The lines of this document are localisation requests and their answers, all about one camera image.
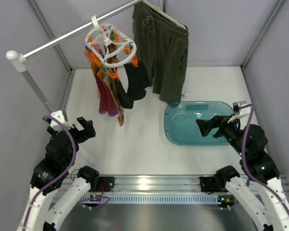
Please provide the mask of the maroon striped sock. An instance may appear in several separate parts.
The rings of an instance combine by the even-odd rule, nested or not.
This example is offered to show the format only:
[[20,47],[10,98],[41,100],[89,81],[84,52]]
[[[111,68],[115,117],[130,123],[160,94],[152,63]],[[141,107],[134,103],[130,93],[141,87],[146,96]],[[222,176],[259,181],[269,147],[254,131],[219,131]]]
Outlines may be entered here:
[[108,115],[116,116],[118,114],[118,108],[113,98],[112,91],[109,89],[109,87],[105,83],[104,83],[104,86],[105,86],[107,97],[108,97],[108,106],[107,106]]
[[96,83],[100,94],[99,113],[105,114],[108,112],[108,96],[104,83],[99,77],[96,77]]

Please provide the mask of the black sock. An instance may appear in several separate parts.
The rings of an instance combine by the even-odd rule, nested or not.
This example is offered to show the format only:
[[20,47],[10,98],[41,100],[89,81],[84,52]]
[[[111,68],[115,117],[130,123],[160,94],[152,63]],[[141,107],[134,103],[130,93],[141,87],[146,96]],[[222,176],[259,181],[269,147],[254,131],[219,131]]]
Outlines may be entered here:
[[134,105],[134,100],[125,91],[121,81],[118,79],[115,79],[115,88],[117,91],[117,98],[120,102],[121,107],[124,109],[132,109]]
[[146,96],[146,88],[150,86],[147,69],[142,61],[138,62],[138,67],[132,63],[124,64],[128,78],[127,94],[134,100],[141,100]]

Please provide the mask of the brown argyle sock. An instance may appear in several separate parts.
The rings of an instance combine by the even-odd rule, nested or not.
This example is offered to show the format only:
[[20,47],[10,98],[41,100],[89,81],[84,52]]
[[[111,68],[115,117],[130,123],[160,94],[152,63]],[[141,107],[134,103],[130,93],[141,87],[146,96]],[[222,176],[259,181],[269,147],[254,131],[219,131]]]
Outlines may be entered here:
[[124,124],[124,110],[123,108],[121,107],[120,105],[120,102],[117,98],[117,91],[116,91],[116,88],[115,88],[115,80],[110,76],[110,74],[116,74],[116,69],[108,69],[106,71],[106,74],[105,74],[105,77],[103,79],[103,82],[109,87],[109,89],[112,91],[112,94],[113,94],[113,98],[116,102],[116,105],[117,105],[117,108],[118,108],[118,124],[120,127],[123,126]]

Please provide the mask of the white round clip hanger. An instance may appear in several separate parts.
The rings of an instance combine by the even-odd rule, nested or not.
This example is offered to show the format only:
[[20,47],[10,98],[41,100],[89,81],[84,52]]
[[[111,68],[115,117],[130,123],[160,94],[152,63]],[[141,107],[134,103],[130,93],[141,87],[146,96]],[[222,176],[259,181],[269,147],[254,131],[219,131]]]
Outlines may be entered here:
[[137,52],[135,41],[112,24],[100,25],[91,18],[93,29],[86,35],[85,44],[106,68],[117,68],[131,63]]

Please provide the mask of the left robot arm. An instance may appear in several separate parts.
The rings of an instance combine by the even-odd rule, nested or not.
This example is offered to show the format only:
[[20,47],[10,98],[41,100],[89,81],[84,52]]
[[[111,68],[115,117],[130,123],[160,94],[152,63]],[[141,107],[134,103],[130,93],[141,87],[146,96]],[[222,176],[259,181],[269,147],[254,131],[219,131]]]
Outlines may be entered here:
[[97,170],[90,166],[81,167],[69,189],[55,205],[51,205],[75,163],[79,144],[95,137],[96,132],[91,120],[77,118],[83,127],[79,130],[67,122],[61,111],[45,115],[43,120],[49,124],[47,131],[51,138],[45,147],[45,157],[33,170],[29,198],[17,228],[19,231],[60,230],[67,215],[81,197],[94,189],[99,180]]

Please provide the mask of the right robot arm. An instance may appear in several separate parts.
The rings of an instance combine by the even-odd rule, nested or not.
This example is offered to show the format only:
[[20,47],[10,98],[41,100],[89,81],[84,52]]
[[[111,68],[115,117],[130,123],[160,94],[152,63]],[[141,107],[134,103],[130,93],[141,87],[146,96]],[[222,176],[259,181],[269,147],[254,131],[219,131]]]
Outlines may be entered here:
[[216,171],[219,187],[230,192],[247,212],[259,231],[289,231],[289,202],[275,162],[265,151],[268,143],[263,129],[248,122],[215,115],[209,120],[197,119],[203,137],[216,129],[214,138],[224,137],[241,156],[240,165],[248,180],[243,180],[233,166]]

